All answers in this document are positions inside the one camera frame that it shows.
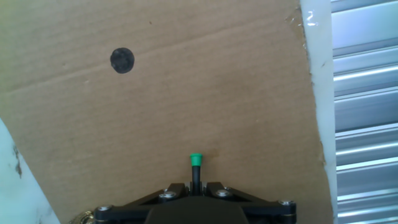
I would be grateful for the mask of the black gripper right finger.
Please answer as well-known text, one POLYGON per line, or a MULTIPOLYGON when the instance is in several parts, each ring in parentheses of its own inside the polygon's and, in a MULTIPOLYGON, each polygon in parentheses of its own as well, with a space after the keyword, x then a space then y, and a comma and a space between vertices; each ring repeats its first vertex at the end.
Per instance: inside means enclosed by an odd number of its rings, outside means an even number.
POLYGON ((221 182, 208 182, 203 195, 231 202, 242 209, 249 223, 296 224, 297 206, 294 201, 270 202, 240 190, 225 187, 221 182))

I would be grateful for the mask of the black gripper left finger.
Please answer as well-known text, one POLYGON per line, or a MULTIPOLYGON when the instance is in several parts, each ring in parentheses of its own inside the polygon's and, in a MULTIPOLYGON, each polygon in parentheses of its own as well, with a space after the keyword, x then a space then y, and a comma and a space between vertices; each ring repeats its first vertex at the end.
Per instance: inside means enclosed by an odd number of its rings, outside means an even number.
POLYGON ((144 223, 155 206, 189 195, 189 187, 185 184, 170 184, 166 189, 158 190, 122 206, 99 206, 95 209, 95 224, 144 223))

